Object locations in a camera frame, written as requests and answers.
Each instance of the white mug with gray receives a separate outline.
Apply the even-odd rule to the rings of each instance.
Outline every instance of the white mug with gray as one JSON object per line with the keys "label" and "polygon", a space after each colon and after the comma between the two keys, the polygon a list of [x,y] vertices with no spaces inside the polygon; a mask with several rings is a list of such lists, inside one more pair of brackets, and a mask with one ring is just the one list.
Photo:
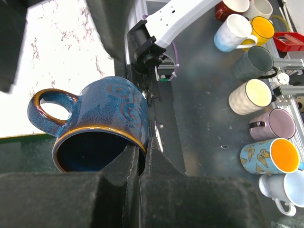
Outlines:
{"label": "white mug with gray", "polygon": [[250,79],[268,79],[277,75],[278,69],[274,67],[274,60],[265,48],[253,46],[234,63],[232,67],[234,76],[241,82]]}
{"label": "white mug with gray", "polygon": [[[282,214],[291,217],[296,214],[296,206],[304,208],[304,171],[271,176],[264,174],[258,184],[262,194],[272,198]],[[288,211],[283,208],[281,201],[289,207]]]}

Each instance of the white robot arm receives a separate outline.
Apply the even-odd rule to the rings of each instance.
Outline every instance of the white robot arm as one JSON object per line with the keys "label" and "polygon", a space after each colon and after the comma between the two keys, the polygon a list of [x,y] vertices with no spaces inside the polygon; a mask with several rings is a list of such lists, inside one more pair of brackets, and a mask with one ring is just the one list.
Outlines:
{"label": "white robot arm", "polygon": [[147,17],[149,35],[155,44],[166,48],[187,26],[218,4],[221,0],[171,0]]}

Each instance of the mug handle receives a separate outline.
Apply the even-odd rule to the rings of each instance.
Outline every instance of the mug handle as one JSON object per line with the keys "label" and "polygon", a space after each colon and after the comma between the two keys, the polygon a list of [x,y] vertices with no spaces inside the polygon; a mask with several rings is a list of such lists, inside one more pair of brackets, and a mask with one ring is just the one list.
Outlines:
{"label": "mug handle", "polygon": [[271,95],[271,102],[270,103],[273,103],[273,102],[275,102],[277,100],[277,97],[276,97],[276,95]]}
{"label": "mug handle", "polygon": [[300,165],[299,165],[299,170],[303,171],[304,170],[304,163],[303,162],[300,162]]}
{"label": "mug handle", "polygon": [[237,46],[236,49],[250,48],[250,47],[257,45],[257,37],[255,35],[250,34],[247,37],[247,39],[253,40],[254,43],[253,44],[241,44],[241,45]]}
{"label": "mug handle", "polygon": [[252,122],[252,123],[248,124],[249,130],[251,128],[254,128],[254,127],[265,127],[265,122],[264,121],[256,121],[256,122]]}
{"label": "mug handle", "polygon": [[227,11],[227,8],[223,6],[215,13],[215,19],[220,20],[220,18],[223,16],[223,14]]}
{"label": "mug handle", "polygon": [[296,214],[296,208],[293,204],[286,202],[285,205],[289,207],[289,211],[285,211],[279,199],[272,198],[272,200],[275,201],[277,208],[283,215],[292,217]]}
{"label": "mug handle", "polygon": [[270,75],[260,76],[258,79],[269,79],[269,78],[272,78],[272,77],[276,76],[277,72],[278,72],[278,69],[276,67],[273,67],[271,70],[274,70],[275,72],[273,74],[270,74]]}
{"label": "mug handle", "polygon": [[57,104],[71,112],[77,100],[78,96],[60,89],[41,90],[32,97],[28,104],[28,119],[35,127],[56,136],[58,131],[66,125],[67,120],[52,117],[43,110],[41,104]]}

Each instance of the marble surface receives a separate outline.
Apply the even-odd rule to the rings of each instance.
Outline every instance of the marble surface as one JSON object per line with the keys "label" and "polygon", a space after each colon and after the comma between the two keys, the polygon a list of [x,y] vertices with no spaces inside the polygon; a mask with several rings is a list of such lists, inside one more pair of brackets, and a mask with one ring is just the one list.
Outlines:
{"label": "marble surface", "polygon": [[[79,94],[89,83],[114,76],[114,61],[104,50],[84,0],[49,0],[29,8],[15,85],[0,92],[0,138],[43,133],[28,120],[27,106],[41,89]],[[59,119],[67,111],[42,107]]]}

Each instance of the blue ceramic mug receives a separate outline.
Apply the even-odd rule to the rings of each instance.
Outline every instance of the blue ceramic mug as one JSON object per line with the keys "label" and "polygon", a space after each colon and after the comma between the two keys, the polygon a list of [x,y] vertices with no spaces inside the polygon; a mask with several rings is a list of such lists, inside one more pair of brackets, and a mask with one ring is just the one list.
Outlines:
{"label": "blue ceramic mug", "polygon": [[[59,120],[40,104],[54,103],[70,113]],[[52,156],[62,171],[99,171],[115,159],[128,142],[138,146],[140,173],[148,146],[148,105],[136,86],[118,76],[89,84],[79,96],[59,89],[36,93],[28,106],[31,123],[57,138]]]}
{"label": "blue ceramic mug", "polygon": [[245,170],[254,174],[284,174],[304,169],[298,150],[284,138],[248,144],[240,158]]}

